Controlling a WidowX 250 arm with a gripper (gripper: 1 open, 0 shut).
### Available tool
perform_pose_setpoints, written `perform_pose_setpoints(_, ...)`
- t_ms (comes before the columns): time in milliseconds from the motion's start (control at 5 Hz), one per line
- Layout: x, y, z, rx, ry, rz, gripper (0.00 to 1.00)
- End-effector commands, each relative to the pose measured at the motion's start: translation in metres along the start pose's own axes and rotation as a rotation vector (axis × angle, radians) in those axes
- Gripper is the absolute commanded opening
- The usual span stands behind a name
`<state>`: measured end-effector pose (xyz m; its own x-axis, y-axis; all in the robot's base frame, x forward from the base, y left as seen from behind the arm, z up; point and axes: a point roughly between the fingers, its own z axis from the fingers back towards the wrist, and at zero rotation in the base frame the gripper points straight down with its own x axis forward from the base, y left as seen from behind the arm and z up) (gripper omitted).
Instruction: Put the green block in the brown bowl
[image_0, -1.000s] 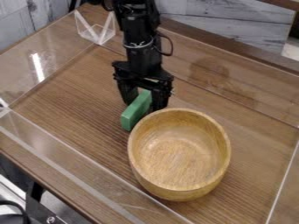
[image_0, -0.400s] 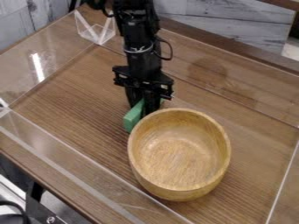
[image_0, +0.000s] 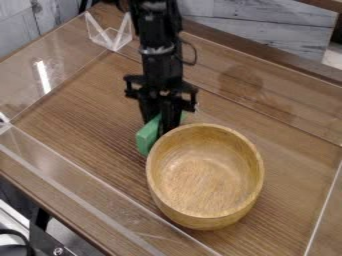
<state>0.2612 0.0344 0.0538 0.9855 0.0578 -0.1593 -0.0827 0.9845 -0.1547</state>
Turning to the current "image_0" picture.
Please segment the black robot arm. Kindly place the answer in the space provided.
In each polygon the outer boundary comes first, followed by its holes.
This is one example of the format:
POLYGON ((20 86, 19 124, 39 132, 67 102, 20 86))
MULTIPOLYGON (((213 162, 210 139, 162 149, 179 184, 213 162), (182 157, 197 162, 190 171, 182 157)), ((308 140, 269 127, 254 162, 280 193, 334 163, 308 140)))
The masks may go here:
POLYGON ((137 36, 143 74, 126 75, 126 96, 139 101, 145 123, 161 116, 158 135, 181 125, 182 112, 194 112, 198 88, 183 79, 186 41, 177 0, 130 0, 129 10, 137 36))

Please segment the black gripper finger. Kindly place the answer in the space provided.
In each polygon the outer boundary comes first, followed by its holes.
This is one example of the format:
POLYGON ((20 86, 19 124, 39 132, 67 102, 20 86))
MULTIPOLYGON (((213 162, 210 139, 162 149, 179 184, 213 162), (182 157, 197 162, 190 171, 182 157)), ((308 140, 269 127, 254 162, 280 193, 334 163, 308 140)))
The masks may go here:
POLYGON ((141 108, 143 121, 149 123, 161 112, 159 100, 149 97, 141 97, 139 108, 141 108))
POLYGON ((182 103, 179 99, 165 100, 162 103, 161 134, 166 134, 181 124, 182 103))

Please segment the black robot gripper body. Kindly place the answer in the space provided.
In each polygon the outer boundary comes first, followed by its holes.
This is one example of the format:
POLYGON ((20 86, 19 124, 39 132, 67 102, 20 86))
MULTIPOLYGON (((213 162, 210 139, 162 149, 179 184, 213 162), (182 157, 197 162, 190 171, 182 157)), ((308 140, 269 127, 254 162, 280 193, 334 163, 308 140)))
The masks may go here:
POLYGON ((126 96, 139 101, 141 97, 159 100, 162 92, 170 92, 175 96, 189 94, 190 100, 182 100, 182 108, 185 111, 194 112, 198 88, 183 80, 183 66, 193 66, 194 63, 185 61, 178 53, 143 54, 142 65, 141 75, 125 76, 126 96))

